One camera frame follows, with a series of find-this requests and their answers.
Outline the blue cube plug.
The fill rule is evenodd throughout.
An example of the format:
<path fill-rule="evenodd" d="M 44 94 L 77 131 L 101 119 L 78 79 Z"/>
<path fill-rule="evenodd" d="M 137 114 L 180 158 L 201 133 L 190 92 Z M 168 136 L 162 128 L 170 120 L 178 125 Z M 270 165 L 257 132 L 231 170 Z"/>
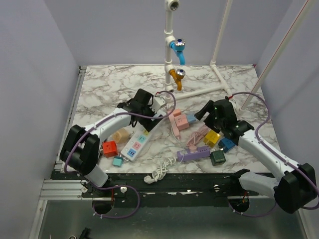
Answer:
<path fill-rule="evenodd" d="M 229 150 L 231 150 L 235 146 L 236 146 L 236 144 L 232 140 L 227 139 L 227 138 L 221 139 L 220 142 L 218 143 L 218 147 L 224 153 L 227 153 Z"/>

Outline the beige cube plug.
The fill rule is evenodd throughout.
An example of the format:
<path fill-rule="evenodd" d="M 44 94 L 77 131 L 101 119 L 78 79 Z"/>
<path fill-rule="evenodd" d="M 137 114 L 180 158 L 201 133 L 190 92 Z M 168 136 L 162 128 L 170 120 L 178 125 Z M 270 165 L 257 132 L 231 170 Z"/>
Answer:
<path fill-rule="evenodd" d="M 130 134 L 124 128 L 121 128 L 112 134 L 112 139 L 116 144 L 122 144 L 127 142 L 129 137 Z"/>

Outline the white power strip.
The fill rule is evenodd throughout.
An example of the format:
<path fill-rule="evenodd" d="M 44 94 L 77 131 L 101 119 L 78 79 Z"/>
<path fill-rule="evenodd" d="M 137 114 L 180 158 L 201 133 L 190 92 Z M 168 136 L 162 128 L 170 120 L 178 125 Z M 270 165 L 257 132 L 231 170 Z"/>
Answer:
<path fill-rule="evenodd" d="M 161 121 L 157 123 L 151 131 L 147 131 L 144 126 L 142 126 L 140 123 L 137 123 L 133 136 L 124 146 L 120 155 L 128 161 L 135 161 L 138 156 L 140 156 L 143 148 L 150 141 L 160 124 Z"/>

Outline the red cube plug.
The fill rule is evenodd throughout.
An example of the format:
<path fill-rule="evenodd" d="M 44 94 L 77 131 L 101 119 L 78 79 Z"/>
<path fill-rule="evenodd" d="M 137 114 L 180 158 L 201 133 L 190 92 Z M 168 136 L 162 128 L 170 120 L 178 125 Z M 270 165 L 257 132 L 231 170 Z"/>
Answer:
<path fill-rule="evenodd" d="M 118 155 L 118 149 L 116 143 L 112 141 L 106 141 L 102 144 L 103 155 L 106 158 L 114 157 Z"/>

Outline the teal charger plug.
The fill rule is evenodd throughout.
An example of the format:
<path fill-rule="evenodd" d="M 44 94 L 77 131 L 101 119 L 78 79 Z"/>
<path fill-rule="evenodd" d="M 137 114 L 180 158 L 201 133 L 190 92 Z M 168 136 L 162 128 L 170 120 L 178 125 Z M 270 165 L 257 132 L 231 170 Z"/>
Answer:
<path fill-rule="evenodd" d="M 123 164 L 123 161 L 124 161 L 123 157 L 114 156 L 112 165 L 115 166 L 115 167 L 121 167 L 122 164 Z"/>

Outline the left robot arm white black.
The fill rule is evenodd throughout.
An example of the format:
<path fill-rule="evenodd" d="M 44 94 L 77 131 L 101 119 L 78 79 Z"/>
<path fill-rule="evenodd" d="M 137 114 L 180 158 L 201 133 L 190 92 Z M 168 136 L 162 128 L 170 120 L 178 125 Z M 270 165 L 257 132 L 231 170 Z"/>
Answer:
<path fill-rule="evenodd" d="M 102 143 L 121 128 L 137 123 L 151 131 L 163 119 L 165 113 L 160 110 L 165 105 L 164 98 L 138 89 L 132 99 L 117 104 L 109 115 L 96 123 L 86 127 L 72 126 L 59 156 L 64 162 L 64 172 L 69 173 L 68 167 L 71 167 L 94 184 L 93 190 L 98 196 L 107 196 L 111 185 L 107 182 L 108 175 L 98 165 Z"/>

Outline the yellow cube socket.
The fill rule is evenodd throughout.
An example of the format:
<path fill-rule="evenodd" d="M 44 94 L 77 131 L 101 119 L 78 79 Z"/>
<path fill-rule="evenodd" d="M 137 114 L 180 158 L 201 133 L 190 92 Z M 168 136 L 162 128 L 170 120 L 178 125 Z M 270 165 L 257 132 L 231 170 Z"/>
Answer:
<path fill-rule="evenodd" d="M 221 135 L 216 133 L 213 130 L 210 130 L 205 137 L 203 138 L 203 142 L 210 148 L 213 148 L 217 142 L 220 140 Z"/>

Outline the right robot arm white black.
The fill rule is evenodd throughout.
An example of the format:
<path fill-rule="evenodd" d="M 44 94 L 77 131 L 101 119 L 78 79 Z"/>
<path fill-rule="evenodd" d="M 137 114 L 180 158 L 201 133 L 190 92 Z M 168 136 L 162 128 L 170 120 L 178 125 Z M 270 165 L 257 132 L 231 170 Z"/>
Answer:
<path fill-rule="evenodd" d="M 248 169 L 234 173 L 229 183 L 233 194 L 256 192 L 274 199 L 289 214 L 304 208 L 319 195 L 314 168 L 308 163 L 301 165 L 285 156 L 264 140 L 251 124 L 238 120 L 228 98 L 208 101 L 194 116 L 197 120 L 203 120 L 214 132 L 221 132 L 227 139 L 248 151 L 271 172 L 272 177 Z"/>

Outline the green cube plug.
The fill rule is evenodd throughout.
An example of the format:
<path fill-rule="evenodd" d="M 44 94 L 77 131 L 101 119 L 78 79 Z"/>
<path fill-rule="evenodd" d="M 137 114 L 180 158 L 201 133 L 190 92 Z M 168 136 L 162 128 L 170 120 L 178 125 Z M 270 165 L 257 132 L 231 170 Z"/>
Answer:
<path fill-rule="evenodd" d="M 210 160 L 213 166 L 222 165 L 226 162 L 223 150 L 217 150 L 210 153 Z"/>

